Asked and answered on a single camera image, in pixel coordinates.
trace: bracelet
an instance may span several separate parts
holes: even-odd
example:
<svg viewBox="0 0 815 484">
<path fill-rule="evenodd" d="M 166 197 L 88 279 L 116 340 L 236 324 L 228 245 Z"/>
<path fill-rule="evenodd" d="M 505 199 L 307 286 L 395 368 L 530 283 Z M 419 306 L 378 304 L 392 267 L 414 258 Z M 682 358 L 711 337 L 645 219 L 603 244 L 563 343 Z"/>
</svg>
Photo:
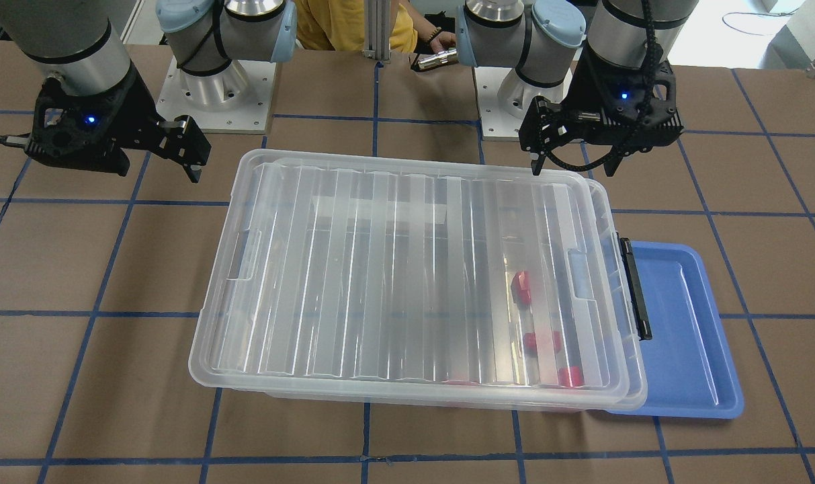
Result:
<svg viewBox="0 0 815 484">
<path fill-rule="evenodd" d="M 428 40 L 423 40 L 423 43 L 430 44 L 432 40 L 437 39 L 437 36 L 443 33 L 442 28 L 436 28 L 434 30 L 434 34 L 431 34 L 431 37 L 428 37 Z"/>
</svg>

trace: yellow shirt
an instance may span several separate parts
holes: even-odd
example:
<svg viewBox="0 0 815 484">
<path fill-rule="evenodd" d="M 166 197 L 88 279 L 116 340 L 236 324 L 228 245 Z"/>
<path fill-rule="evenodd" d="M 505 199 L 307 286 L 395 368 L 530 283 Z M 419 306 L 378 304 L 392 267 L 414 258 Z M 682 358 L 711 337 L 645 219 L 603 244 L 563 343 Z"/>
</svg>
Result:
<svg viewBox="0 0 815 484">
<path fill-rule="evenodd" d="M 303 47 L 318 51 L 362 50 L 365 43 L 362 0 L 294 0 L 294 3 L 297 38 Z M 410 14 L 404 5 L 399 5 L 389 47 L 399 52 L 413 52 L 417 37 Z"/>
</svg>

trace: blue joint cap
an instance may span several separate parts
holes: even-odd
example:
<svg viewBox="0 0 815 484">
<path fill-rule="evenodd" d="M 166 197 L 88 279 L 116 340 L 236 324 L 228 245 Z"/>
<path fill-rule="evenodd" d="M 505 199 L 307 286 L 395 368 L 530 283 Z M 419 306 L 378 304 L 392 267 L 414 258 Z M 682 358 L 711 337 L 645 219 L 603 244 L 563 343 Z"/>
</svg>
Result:
<svg viewBox="0 0 815 484">
<path fill-rule="evenodd" d="M 533 4 L 533 21 L 562 46 L 576 49 L 585 39 L 586 19 L 577 7 L 566 0 L 536 0 Z"/>
<path fill-rule="evenodd" d="M 179 32 L 207 15 L 213 2 L 214 0 L 157 0 L 156 18 L 159 19 L 159 28 L 166 34 Z"/>
<path fill-rule="evenodd" d="M 294 57 L 294 43 L 297 39 L 297 6 L 294 2 L 285 3 L 285 10 L 282 12 L 282 24 L 279 26 L 279 34 L 275 37 L 273 55 L 270 62 L 288 62 Z"/>
<path fill-rule="evenodd" d="M 478 67 L 478 64 L 476 63 L 476 55 L 474 52 L 472 52 L 470 32 L 466 27 L 466 18 L 464 15 L 463 6 L 456 9 L 456 46 L 458 46 L 459 64 L 468 65 L 469 67 Z"/>
</svg>

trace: person's hand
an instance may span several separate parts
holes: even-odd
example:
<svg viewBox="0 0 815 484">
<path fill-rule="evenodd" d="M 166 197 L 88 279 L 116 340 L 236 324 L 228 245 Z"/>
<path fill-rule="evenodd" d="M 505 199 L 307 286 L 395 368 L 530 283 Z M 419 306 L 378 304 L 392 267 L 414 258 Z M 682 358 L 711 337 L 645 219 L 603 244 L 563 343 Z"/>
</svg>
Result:
<svg viewBox="0 0 815 484">
<path fill-rule="evenodd" d="M 431 46 L 434 53 L 440 53 L 448 50 L 451 47 L 456 46 L 456 35 L 451 32 L 441 32 L 437 37 L 432 39 L 429 46 Z"/>
</svg>

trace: person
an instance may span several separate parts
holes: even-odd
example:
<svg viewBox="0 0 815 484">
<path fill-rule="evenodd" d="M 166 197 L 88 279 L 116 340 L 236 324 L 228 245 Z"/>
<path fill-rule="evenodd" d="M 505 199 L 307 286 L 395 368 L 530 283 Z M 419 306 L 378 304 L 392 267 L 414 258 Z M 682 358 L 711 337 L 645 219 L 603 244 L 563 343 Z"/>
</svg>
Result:
<svg viewBox="0 0 815 484">
<path fill-rule="evenodd" d="M 361 51 L 365 41 L 363 0 L 294 0 L 297 39 L 306 49 Z M 389 47 L 398 52 L 434 53 L 456 45 L 456 36 L 425 19 L 409 0 L 392 0 Z"/>
</svg>

